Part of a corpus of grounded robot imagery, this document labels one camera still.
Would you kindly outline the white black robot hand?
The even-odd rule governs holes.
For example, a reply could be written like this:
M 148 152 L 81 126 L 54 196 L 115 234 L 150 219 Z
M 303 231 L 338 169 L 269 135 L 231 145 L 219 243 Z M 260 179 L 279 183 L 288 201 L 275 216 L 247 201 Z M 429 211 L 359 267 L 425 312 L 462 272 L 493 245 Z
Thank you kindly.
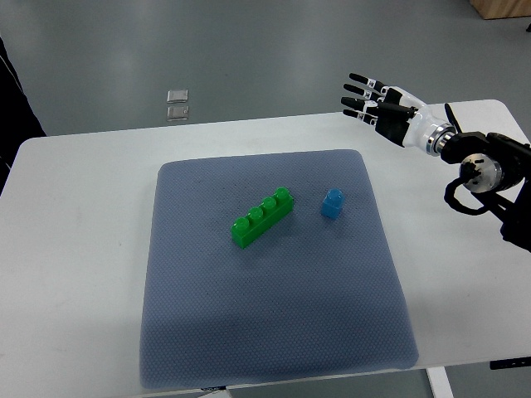
M 404 89 L 356 73 L 349 79 L 343 88 L 351 95 L 341 98 L 343 113 L 368 124 L 388 141 L 436 157 L 456 135 L 450 122 L 435 117 L 425 102 Z

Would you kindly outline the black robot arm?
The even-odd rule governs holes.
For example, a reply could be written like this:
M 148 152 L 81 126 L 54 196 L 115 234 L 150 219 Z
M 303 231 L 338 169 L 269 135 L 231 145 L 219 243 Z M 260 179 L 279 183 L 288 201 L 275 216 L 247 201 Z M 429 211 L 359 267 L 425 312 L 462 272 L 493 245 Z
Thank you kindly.
M 460 165 L 445 202 L 470 216 L 491 212 L 502 222 L 503 240 L 530 250 L 530 145 L 501 133 L 465 133 L 449 104 L 445 112 L 456 134 L 443 139 L 440 156 Z

